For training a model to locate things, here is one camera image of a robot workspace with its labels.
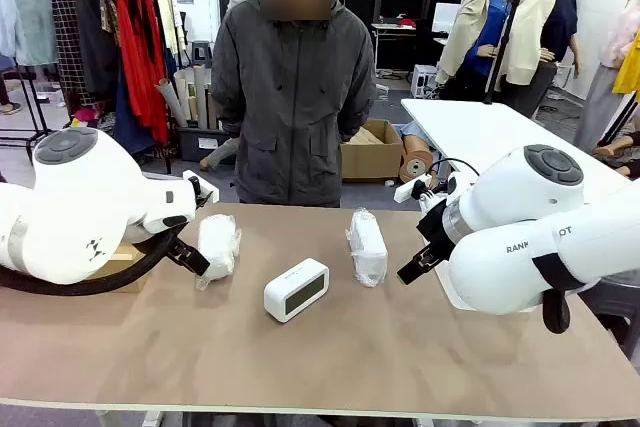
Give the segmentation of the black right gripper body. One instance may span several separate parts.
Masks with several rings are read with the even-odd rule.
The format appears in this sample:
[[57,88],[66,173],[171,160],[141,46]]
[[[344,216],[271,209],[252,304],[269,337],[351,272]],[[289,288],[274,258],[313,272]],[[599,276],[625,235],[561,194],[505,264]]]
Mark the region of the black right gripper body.
[[417,229],[425,247],[416,255],[417,260],[448,260],[460,233],[456,230],[459,209],[456,203],[447,204],[446,199],[421,199],[423,217]]

